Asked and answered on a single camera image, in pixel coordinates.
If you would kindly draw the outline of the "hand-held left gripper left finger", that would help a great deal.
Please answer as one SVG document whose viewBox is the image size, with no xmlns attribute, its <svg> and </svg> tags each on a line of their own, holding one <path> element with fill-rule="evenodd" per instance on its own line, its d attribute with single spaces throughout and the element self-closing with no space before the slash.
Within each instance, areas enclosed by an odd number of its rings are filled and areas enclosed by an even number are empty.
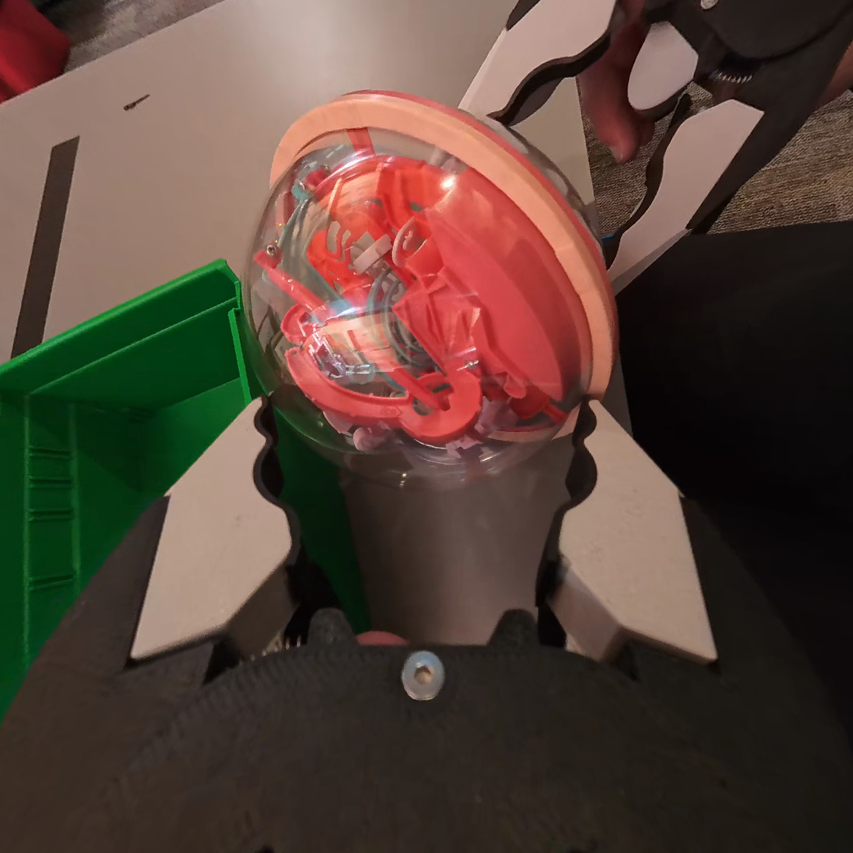
<svg viewBox="0 0 853 853">
<path fill-rule="evenodd" d="M 167 491 L 131 660 L 207 641 L 251 659 L 282 636 L 298 531 L 278 496 L 276 442 L 270 401 L 252 400 Z"/>
</svg>

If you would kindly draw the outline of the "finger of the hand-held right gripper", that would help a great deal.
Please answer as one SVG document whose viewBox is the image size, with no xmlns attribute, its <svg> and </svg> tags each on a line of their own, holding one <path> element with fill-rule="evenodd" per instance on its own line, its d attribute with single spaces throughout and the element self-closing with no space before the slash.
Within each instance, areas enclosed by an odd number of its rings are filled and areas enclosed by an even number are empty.
<svg viewBox="0 0 853 853">
<path fill-rule="evenodd" d="M 700 208 L 763 116 L 737 99 L 695 111 L 688 93 L 678 96 L 646 164 L 643 195 L 605 243 L 614 294 L 695 228 Z"/>
<path fill-rule="evenodd" d="M 518 2 L 469 85 L 459 109 L 518 124 L 610 47 L 615 1 Z"/>
</svg>

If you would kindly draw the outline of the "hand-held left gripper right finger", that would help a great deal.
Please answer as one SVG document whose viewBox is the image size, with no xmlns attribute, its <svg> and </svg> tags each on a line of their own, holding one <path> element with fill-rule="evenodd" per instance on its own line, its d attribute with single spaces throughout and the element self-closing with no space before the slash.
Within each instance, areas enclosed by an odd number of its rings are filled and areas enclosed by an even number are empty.
<svg viewBox="0 0 853 853">
<path fill-rule="evenodd" d="M 603 662 L 638 641 L 715 662 L 681 492 L 599 401 L 584 403 L 572 438 L 577 479 L 549 594 L 567 648 Z"/>
</svg>

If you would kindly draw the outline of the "clear maze ball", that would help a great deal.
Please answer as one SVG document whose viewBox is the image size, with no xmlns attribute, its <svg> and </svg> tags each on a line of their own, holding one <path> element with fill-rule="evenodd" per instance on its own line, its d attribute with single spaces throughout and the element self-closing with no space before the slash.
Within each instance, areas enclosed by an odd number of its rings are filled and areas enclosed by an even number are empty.
<svg viewBox="0 0 853 853">
<path fill-rule="evenodd" d="M 573 186 L 523 136 L 419 97 L 352 92 L 287 129 L 240 279 L 276 413 L 390 486 L 501 474 L 613 376 L 613 289 Z"/>
</svg>

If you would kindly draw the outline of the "person's right hand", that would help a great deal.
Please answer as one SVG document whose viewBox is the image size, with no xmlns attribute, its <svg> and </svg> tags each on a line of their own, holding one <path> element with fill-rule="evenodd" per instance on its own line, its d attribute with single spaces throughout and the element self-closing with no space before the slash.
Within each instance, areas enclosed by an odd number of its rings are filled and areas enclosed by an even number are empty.
<svg viewBox="0 0 853 853">
<path fill-rule="evenodd" d="M 619 164 L 634 159 L 654 135 L 655 122 L 634 111 L 628 99 L 630 73 L 647 32 L 643 6 L 643 1 L 621 2 L 622 27 L 603 57 L 578 76 L 582 112 Z"/>
</svg>

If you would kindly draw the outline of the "green plastic bin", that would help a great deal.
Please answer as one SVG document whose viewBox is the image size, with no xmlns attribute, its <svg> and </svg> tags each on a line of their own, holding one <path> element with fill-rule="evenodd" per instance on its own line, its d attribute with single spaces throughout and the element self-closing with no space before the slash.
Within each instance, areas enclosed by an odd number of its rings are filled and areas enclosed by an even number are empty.
<svg viewBox="0 0 853 853">
<path fill-rule="evenodd" d="M 208 263 L 2 365 L 1 709 L 139 515 L 260 394 Z"/>
</svg>

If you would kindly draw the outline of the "black tape strip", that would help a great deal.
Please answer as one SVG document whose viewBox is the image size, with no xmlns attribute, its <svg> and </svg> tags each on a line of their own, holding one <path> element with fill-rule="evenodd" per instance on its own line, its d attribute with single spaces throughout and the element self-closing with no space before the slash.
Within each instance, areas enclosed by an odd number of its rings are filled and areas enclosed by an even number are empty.
<svg viewBox="0 0 853 853">
<path fill-rule="evenodd" d="M 10 358 L 44 340 L 79 146 L 74 136 L 50 151 Z"/>
</svg>

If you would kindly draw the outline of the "red object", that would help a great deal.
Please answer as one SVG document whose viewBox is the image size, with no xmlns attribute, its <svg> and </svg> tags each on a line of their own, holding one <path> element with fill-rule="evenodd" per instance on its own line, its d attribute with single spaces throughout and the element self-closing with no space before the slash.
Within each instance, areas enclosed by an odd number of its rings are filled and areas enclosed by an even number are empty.
<svg viewBox="0 0 853 853">
<path fill-rule="evenodd" d="M 1 102 L 58 78 L 68 37 L 30 1 L 1 2 Z"/>
</svg>

